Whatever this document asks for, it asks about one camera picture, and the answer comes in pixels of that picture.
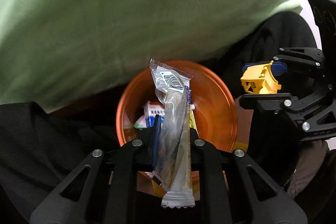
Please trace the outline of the person's right forearm sleeve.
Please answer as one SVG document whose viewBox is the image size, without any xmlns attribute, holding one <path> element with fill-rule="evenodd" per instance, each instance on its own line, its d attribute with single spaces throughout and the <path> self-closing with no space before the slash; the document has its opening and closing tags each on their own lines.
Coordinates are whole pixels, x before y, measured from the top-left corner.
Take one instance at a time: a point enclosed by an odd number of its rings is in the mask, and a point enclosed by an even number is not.
<svg viewBox="0 0 336 224">
<path fill-rule="evenodd" d="M 295 198 L 313 180 L 329 152 L 329 146 L 325 140 L 315 140 L 307 143 L 303 148 L 294 172 L 286 184 L 286 193 Z"/>
</svg>

